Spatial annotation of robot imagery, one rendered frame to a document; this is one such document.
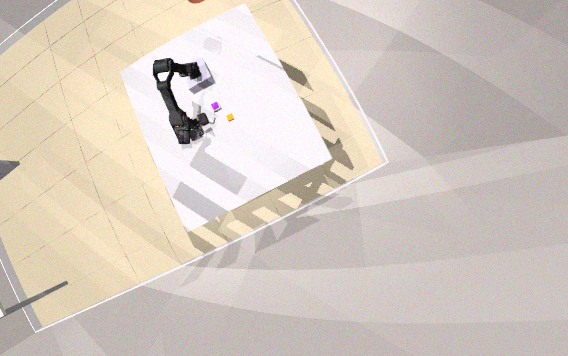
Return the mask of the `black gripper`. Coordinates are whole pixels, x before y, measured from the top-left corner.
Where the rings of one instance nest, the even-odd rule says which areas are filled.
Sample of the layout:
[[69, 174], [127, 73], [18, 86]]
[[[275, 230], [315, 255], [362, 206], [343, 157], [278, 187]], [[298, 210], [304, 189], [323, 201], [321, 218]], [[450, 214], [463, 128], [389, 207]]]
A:
[[[200, 124], [201, 124], [203, 127], [204, 127], [205, 125], [209, 124], [209, 120], [208, 120], [206, 114], [202, 113], [202, 114], [198, 115], [197, 117], [199, 118], [199, 120], [197, 120], [197, 119], [194, 119], [194, 120], [193, 120], [193, 119], [190, 119], [190, 117], [188, 117], [188, 118], [191, 120], [191, 122], [192, 122], [192, 125], [191, 125], [191, 127], [189, 128], [189, 130], [193, 129], [193, 127], [195, 127], [195, 126], [198, 126], [198, 129], [200, 129], [200, 126], [199, 126]], [[178, 131], [175, 131], [174, 133], [175, 133], [175, 135], [176, 135], [176, 137], [177, 137], [177, 139], [178, 139]]]

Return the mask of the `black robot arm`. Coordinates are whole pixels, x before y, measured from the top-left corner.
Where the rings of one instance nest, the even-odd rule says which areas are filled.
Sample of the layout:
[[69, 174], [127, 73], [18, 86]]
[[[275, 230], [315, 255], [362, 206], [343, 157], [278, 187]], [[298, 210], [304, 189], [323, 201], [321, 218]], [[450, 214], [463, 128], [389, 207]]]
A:
[[[198, 129], [198, 126], [193, 127], [189, 130], [192, 125], [191, 120], [187, 117], [186, 112], [177, 105], [173, 91], [171, 90], [171, 80], [175, 73], [178, 73], [180, 77], [190, 76], [190, 80], [195, 79], [201, 75], [199, 71], [200, 68], [197, 61], [191, 63], [174, 63], [172, 58], [162, 58], [160, 60], [154, 60], [153, 63], [153, 77], [156, 80], [156, 85], [163, 97], [167, 110], [169, 111], [169, 123], [172, 129], [178, 131], [178, 143], [179, 144], [190, 144], [190, 138], [194, 142], [203, 137], [204, 133], [202, 129]], [[158, 74], [163, 72], [169, 72], [167, 79], [160, 81]]]

